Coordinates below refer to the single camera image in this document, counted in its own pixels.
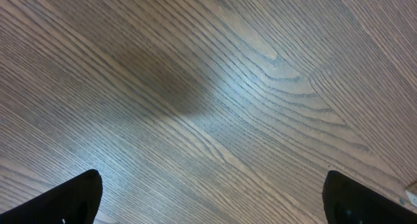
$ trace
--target wood grain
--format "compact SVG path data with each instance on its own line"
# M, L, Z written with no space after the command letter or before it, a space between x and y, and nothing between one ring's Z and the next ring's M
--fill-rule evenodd
M417 179L417 0L0 7L1 211L95 168L99 223L324 223L331 169Z

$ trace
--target wood grain pattern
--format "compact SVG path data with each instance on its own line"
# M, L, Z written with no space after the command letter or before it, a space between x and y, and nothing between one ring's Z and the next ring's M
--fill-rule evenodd
M417 179L417 0L0 7L0 211L95 168L98 223L324 223L331 169Z

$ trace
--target wooden surface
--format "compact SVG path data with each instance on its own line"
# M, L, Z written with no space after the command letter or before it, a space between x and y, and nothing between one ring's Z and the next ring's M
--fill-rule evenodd
M0 211L87 169L98 223L323 223L417 180L417 0L0 0Z

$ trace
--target black object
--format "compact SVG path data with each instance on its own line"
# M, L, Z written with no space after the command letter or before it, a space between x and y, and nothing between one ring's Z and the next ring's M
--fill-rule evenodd
M417 214L337 171L327 174L323 203L329 224L417 223Z
M91 169L0 214L0 224L91 224L102 198L102 179Z

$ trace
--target white object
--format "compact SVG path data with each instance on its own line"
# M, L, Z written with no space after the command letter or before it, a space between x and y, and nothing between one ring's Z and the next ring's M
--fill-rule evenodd
M410 202L414 205L417 206L417 183L409 186L406 190L405 193L407 194L407 196L410 199Z

